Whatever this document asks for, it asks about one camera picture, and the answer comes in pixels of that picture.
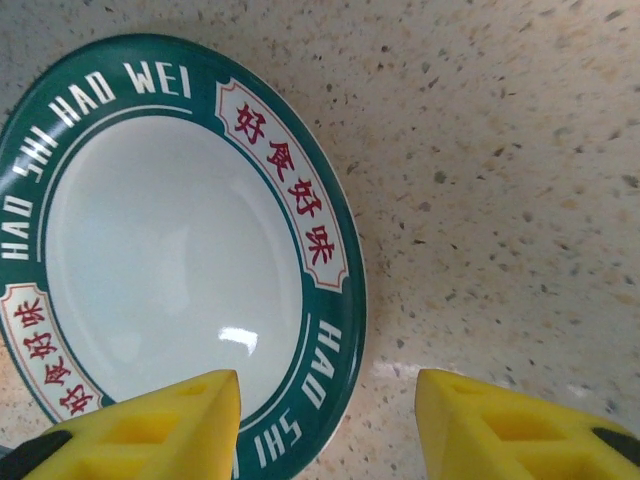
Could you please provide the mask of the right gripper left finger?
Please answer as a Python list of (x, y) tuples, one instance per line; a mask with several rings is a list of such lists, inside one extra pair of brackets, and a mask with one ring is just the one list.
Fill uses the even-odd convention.
[(4, 479), (229, 479), (238, 376), (216, 370), (54, 425), (1, 458)]

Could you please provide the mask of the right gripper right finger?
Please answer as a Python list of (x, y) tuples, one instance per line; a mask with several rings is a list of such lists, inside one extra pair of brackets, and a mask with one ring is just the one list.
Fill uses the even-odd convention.
[(639, 439), (603, 417), (456, 373), (417, 377), (430, 479), (636, 479)]

